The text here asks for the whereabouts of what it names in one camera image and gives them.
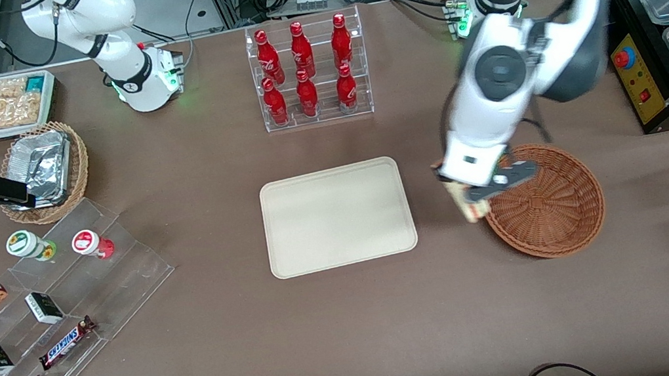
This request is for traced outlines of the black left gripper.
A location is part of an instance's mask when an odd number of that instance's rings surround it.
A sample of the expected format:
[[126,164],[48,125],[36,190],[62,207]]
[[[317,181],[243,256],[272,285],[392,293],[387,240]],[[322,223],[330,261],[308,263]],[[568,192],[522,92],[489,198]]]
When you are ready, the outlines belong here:
[[466,203],[477,203],[487,201],[494,195],[502,193],[502,186],[499,184],[486,184],[485,186],[472,186],[464,190],[464,201]]

